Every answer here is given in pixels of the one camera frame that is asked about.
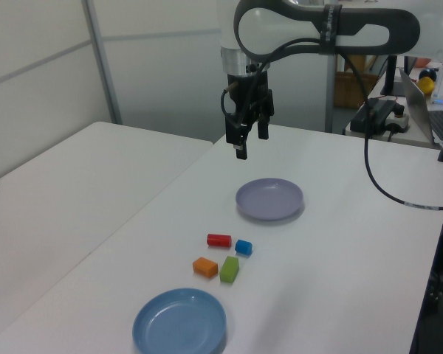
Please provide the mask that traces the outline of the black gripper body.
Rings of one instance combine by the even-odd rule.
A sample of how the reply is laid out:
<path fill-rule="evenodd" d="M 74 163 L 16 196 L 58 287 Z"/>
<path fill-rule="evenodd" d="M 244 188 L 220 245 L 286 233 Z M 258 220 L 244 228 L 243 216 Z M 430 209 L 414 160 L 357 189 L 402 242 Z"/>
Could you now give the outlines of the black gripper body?
<path fill-rule="evenodd" d="M 255 121 L 270 121 L 270 89 L 267 73 L 259 76 L 227 76 L 228 85 L 236 84 L 229 90 L 230 99 L 235 103 L 235 113 L 230 114 L 233 123 L 248 124 Z"/>

